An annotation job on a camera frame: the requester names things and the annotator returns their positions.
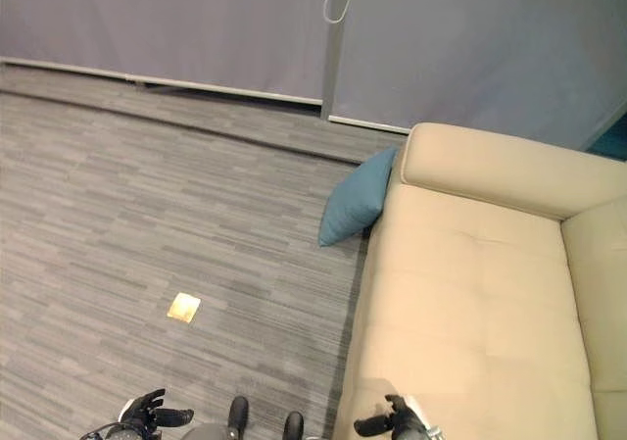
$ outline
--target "beige sofa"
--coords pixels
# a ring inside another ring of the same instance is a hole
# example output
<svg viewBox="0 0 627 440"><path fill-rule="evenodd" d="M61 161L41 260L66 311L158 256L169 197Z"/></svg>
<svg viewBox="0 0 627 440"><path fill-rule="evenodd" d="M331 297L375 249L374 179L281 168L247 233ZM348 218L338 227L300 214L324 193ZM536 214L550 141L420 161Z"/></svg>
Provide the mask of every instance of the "beige sofa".
<svg viewBox="0 0 627 440"><path fill-rule="evenodd" d="M391 391L448 440L627 439L627 165L416 126L371 233L333 439Z"/></svg>

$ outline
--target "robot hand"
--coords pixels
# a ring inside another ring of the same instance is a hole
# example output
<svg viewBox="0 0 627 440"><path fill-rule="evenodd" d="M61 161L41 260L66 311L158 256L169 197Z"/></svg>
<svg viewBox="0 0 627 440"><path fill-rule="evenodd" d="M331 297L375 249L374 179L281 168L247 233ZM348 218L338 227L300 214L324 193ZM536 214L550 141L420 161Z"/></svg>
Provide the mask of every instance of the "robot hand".
<svg viewBox="0 0 627 440"><path fill-rule="evenodd" d="M194 416L191 409L159 409L164 400L158 398L165 394L166 390L162 388L129 400L122 408L118 421L140 425L149 432L157 427L180 427L188 424Z"/></svg>
<svg viewBox="0 0 627 440"><path fill-rule="evenodd" d="M405 399L396 394L388 394L385 400L392 403L390 424L392 440L422 439L427 437L427 428L418 415L408 407Z"/></svg>
<svg viewBox="0 0 627 440"><path fill-rule="evenodd" d="M392 440L444 439L442 431L438 427L429 428L425 425L425 421L407 405L403 397L388 394L385 400L392 403L392 413L357 420L354 427L360 436L373 437L392 430Z"/></svg>

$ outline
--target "blue pillow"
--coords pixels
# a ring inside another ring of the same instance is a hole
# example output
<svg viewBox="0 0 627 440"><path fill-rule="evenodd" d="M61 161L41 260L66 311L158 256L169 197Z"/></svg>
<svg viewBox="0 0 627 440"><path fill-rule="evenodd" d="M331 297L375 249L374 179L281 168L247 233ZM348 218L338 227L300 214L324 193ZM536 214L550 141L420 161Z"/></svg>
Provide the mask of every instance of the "blue pillow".
<svg viewBox="0 0 627 440"><path fill-rule="evenodd" d="M326 202L317 242L330 246L373 224L383 211L398 148L371 157L337 185Z"/></svg>

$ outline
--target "sofa armrest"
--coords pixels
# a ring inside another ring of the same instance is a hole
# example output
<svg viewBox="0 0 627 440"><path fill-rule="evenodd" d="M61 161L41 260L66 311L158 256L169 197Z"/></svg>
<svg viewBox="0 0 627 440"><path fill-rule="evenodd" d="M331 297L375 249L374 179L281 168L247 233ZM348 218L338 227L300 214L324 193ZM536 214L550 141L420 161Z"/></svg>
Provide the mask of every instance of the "sofa armrest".
<svg viewBox="0 0 627 440"><path fill-rule="evenodd" d="M627 195L627 164L449 124L410 133L401 181L564 220Z"/></svg>

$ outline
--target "gray carpet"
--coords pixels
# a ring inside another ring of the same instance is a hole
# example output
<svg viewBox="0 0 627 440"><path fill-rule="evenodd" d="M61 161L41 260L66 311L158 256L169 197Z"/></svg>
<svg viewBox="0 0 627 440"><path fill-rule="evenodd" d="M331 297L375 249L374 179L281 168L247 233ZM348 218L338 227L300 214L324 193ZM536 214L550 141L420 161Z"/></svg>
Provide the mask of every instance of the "gray carpet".
<svg viewBox="0 0 627 440"><path fill-rule="evenodd" d="M285 105L233 101L223 96L160 95L128 82L12 65L0 65L0 92L74 103L144 120L191 126L223 137L245 138L359 164L388 146L398 133L323 121Z"/></svg>
<svg viewBox="0 0 627 440"><path fill-rule="evenodd" d="M0 436L76 439L160 386L195 423L247 395L251 440L290 410L328 434L364 242L315 238L353 167L0 101ZM202 299L190 325L166 318L179 291Z"/></svg>

